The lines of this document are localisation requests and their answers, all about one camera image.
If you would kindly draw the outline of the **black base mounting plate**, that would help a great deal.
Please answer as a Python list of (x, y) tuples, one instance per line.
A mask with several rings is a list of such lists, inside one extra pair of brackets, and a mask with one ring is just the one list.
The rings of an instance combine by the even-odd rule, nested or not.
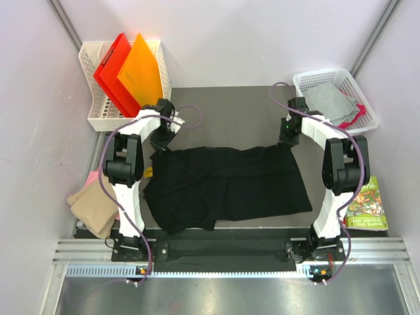
[(292, 259), (287, 245), (305, 242), (308, 232), (307, 228), (216, 228), (170, 235), (151, 229), (145, 236), (154, 272), (282, 272), (294, 271), (303, 262), (330, 265), (344, 259), (344, 249), (322, 260)]

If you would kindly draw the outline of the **pink folded t-shirt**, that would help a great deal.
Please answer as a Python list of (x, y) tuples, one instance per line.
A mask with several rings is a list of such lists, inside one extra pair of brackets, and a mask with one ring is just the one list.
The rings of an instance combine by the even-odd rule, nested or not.
[(95, 204), (99, 210), (105, 210), (109, 215), (114, 213), (115, 220), (118, 221), (120, 219), (118, 206), (104, 193), (98, 178), (98, 169), (89, 173), (84, 185), (84, 188), (86, 189), (86, 198), (88, 198), (92, 204)]

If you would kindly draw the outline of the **black t-shirt with flower print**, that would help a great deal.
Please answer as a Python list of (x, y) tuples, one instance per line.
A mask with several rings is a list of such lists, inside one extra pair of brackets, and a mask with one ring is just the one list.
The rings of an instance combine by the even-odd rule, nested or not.
[(213, 230), (217, 221), (244, 221), (312, 211), (289, 148), (199, 147), (152, 155), (144, 199), (169, 234)]

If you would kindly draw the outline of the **white file organiser tray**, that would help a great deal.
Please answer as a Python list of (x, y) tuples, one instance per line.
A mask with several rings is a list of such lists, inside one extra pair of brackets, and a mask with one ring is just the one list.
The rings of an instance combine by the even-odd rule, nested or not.
[(79, 61), (93, 96), (88, 121), (97, 132), (111, 132), (146, 105), (171, 98), (161, 41), (129, 42), (120, 34), (113, 42), (85, 42)]

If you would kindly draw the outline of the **aluminium frame rail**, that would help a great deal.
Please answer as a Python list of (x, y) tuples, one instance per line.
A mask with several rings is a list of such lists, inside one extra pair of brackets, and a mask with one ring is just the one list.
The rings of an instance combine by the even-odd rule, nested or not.
[(346, 253), (346, 266), (410, 263), (400, 238), (353, 238), (338, 255), (290, 259), (279, 240), (167, 240), (153, 244), (152, 263), (116, 260), (116, 252), (94, 239), (61, 240), (53, 264), (74, 277), (112, 278), (311, 278), (336, 270)]

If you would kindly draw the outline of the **beige folded t-shirt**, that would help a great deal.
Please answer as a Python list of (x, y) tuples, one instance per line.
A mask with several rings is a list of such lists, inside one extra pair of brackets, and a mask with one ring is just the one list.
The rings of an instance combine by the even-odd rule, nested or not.
[(99, 210), (86, 198), (86, 189), (82, 189), (67, 198), (71, 212), (79, 219), (88, 230), (100, 239), (110, 236), (112, 225), (115, 221), (115, 214), (110, 215), (105, 210)]

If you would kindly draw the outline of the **white perforated basket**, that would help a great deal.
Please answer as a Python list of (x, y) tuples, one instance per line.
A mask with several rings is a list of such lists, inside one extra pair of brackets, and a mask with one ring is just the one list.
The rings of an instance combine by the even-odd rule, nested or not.
[(293, 83), (309, 109), (321, 112), (333, 125), (352, 135), (378, 128), (379, 118), (348, 70), (328, 68), (298, 73)]

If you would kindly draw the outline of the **green children's book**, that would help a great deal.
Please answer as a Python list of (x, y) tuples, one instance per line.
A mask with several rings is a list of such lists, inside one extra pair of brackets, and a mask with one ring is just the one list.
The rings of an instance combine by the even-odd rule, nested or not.
[(351, 230), (386, 231), (389, 229), (376, 176), (362, 186), (346, 210), (344, 224)]

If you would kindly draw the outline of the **red plastic folder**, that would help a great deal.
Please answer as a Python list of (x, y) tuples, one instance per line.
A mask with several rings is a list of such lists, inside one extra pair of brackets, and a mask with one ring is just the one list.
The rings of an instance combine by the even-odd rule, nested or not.
[(135, 117), (140, 105), (117, 78), (131, 46), (124, 33), (119, 34), (100, 61), (93, 77), (124, 117)]

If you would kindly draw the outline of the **grey folded t-shirt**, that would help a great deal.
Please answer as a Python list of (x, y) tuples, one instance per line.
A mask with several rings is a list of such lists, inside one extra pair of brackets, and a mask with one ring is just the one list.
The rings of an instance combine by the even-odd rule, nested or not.
[(309, 110), (321, 112), (336, 126), (349, 122), (358, 112), (357, 100), (341, 92), (332, 82), (312, 87), (303, 96)]

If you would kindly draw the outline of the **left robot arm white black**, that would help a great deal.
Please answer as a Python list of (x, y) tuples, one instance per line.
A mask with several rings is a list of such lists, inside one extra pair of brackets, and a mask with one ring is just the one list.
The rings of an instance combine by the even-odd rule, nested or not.
[(109, 135), (102, 152), (100, 168), (115, 194), (110, 199), (119, 211), (119, 232), (114, 241), (113, 262), (147, 261), (150, 246), (142, 238), (145, 228), (140, 211), (139, 186), (144, 173), (143, 142), (149, 141), (162, 153), (174, 139), (184, 121), (166, 98), (156, 105), (146, 105), (130, 122)]

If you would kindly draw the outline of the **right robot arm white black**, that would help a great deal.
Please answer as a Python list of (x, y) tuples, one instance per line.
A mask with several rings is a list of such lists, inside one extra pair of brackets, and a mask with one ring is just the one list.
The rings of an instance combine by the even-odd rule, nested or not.
[(343, 250), (341, 225), (346, 209), (370, 180), (368, 140), (332, 126), (318, 111), (310, 111), (303, 97), (287, 102), (289, 115), (281, 122), (279, 144), (298, 145), (299, 137), (312, 139), (324, 151), (322, 181), (326, 188), (320, 213), (310, 226), (305, 242), (291, 241), (288, 253), (303, 262), (327, 259)]

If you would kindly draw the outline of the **orange plastic folder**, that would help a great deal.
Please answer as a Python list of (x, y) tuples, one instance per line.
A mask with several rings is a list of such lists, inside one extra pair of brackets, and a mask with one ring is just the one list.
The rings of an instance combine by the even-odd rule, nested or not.
[(117, 78), (141, 107), (156, 105), (163, 96), (158, 62), (140, 33)]

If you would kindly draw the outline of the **magenta t-shirt in basket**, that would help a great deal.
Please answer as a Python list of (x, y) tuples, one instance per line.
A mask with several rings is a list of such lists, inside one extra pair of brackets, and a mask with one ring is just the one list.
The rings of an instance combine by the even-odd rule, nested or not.
[(348, 129), (350, 126), (354, 125), (359, 118), (366, 114), (366, 107), (363, 104), (357, 104), (358, 112), (354, 118), (352, 118), (349, 122), (345, 121), (338, 125), (339, 128)]

